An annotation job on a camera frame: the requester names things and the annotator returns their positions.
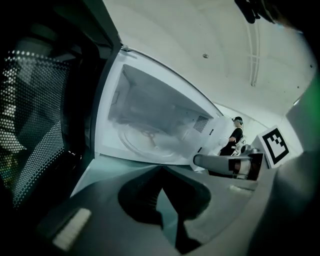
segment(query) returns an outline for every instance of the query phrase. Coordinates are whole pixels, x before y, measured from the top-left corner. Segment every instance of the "ceiling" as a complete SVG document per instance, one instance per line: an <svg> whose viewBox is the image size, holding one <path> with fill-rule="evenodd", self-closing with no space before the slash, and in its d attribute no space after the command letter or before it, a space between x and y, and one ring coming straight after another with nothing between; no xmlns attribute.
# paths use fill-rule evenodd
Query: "ceiling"
<svg viewBox="0 0 320 256"><path fill-rule="evenodd" d="M124 44L173 68L213 102L268 127L317 69L300 33L263 19L248 24L234 0L104 2Z"/></svg>

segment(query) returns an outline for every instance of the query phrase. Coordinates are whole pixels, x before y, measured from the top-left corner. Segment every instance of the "white ceiling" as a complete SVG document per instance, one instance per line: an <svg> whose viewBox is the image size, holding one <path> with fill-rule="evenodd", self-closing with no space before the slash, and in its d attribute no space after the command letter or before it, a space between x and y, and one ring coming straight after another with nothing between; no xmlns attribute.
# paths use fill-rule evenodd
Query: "white ceiling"
<svg viewBox="0 0 320 256"><path fill-rule="evenodd" d="M104 2L124 44L268 127L281 121L316 71L301 34L263 19L248 24L234 0Z"/></svg>

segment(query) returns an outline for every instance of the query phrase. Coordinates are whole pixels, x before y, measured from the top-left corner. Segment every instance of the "vent grille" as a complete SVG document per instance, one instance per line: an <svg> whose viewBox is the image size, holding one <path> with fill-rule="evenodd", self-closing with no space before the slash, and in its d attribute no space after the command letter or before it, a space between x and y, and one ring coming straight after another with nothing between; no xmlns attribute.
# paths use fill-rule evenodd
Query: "vent grille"
<svg viewBox="0 0 320 256"><path fill-rule="evenodd" d="M199 115L198 119L196 120L193 128L196 129L199 133L202 133L204 128L206 127L207 123L208 123L209 119Z"/></svg>
<svg viewBox="0 0 320 256"><path fill-rule="evenodd" d="M61 116L70 65L19 50L2 61L0 177L18 208L65 150Z"/></svg>

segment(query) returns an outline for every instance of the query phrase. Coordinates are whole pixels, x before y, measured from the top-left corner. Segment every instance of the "person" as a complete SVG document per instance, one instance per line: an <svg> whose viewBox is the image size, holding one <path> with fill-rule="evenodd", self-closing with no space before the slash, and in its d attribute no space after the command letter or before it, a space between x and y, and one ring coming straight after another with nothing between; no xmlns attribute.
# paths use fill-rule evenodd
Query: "person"
<svg viewBox="0 0 320 256"><path fill-rule="evenodd" d="M220 156L231 156L236 149L236 144L241 140L243 136L243 120L240 116L233 119L233 123L236 129L233 131L229 138L228 144L221 149Z"/></svg>

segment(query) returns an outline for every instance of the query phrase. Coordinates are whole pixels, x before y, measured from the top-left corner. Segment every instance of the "person in black shirt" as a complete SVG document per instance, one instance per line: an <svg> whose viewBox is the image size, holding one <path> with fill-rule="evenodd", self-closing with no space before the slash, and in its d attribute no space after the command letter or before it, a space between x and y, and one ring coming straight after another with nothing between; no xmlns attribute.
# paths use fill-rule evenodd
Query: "person in black shirt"
<svg viewBox="0 0 320 256"><path fill-rule="evenodd" d="M228 144L221 150L220 156L231 156L236 149L236 144L243 136L243 120L240 116L233 119L236 129L233 131L229 138Z"/></svg>

